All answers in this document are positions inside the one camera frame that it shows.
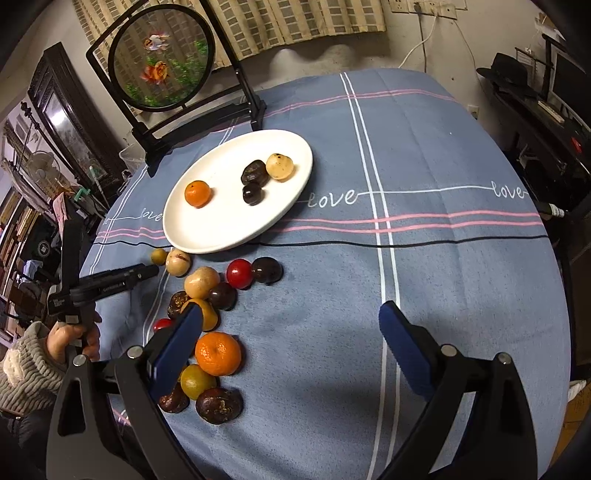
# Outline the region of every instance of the goldfish picture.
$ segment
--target goldfish picture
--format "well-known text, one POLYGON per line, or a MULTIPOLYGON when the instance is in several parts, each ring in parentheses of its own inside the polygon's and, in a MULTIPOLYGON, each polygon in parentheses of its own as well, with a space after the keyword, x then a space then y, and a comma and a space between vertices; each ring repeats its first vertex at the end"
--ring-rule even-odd
POLYGON ((166 50, 168 48, 167 38, 170 38, 170 35, 166 33, 150 35, 144 40, 144 48, 148 51, 166 50))
POLYGON ((148 65, 140 74, 140 78, 149 83, 159 85, 168 76, 168 67, 163 61, 156 62, 153 67, 148 65))

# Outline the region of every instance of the black line on tablecloth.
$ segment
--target black line on tablecloth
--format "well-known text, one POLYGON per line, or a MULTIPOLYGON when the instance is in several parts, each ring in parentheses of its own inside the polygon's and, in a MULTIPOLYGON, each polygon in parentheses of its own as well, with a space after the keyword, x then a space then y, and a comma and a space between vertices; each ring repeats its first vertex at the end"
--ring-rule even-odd
MULTIPOLYGON (((536 240, 538 238, 548 238, 548 235, 533 235, 533 236, 525 236, 525 235, 511 235, 511 236, 474 236, 471 238, 462 238, 460 240, 432 240, 429 242, 418 242, 414 244, 386 244, 386 245, 376 245, 376 244, 364 244, 360 242, 349 242, 346 240, 318 240, 315 242, 295 242, 290 244, 268 244, 265 242, 247 242, 247 245, 260 245, 262 247, 315 247, 316 245, 351 245, 353 247, 365 247, 365 248, 414 248, 414 247, 429 247, 430 245, 443 245, 443 244, 466 244, 470 242, 480 242, 483 240, 536 240)), ((136 244, 132 244, 130 242, 126 242, 125 240, 115 240, 114 242, 95 242, 95 245, 115 245, 115 244, 125 244, 130 245, 132 247, 137 247, 139 245, 147 245, 148 247, 152 248, 169 248, 172 245, 152 245, 146 242, 138 242, 136 244)))

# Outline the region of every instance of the knit sweater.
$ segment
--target knit sweater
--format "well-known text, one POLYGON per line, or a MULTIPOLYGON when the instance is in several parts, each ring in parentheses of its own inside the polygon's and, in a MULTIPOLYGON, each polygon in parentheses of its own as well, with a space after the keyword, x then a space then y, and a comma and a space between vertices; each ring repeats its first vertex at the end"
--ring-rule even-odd
POLYGON ((24 416, 51 407, 66 371, 47 353, 49 330, 33 323, 0 362, 0 409, 24 416))

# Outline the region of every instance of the beige checkered curtain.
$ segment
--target beige checkered curtain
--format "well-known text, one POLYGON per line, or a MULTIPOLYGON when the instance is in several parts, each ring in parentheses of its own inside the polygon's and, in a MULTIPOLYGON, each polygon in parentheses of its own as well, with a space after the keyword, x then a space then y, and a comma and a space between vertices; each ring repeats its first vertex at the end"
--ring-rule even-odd
MULTIPOLYGON (((244 59, 277 45, 349 33, 385 31, 380 0, 209 0, 236 55, 244 59)), ((88 41, 92 44, 132 0, 72 0, 88 41)), ((176 3, 207 18, 199 0, 150 0, 146 7, 176 3)), ((103 68, 113 38, 96 52, 103 68)), ((215 67, 230 65, 216 38, 215 67)))

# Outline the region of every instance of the red fruit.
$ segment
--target red fruit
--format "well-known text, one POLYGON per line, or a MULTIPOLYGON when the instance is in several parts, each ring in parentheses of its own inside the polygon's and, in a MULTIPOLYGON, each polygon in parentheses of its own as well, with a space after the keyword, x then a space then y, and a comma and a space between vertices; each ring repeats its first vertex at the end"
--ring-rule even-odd
POLYGON ((234 288, 243 290, 252 283, 251 263, 243 258, 238 258, 228 265, 226 281, 234 288))
POLYGON ((160 330, 161 328, 170 327, 174 322, 171 319, 160 319, 154 322, 152 327, 153 331, 160 330))

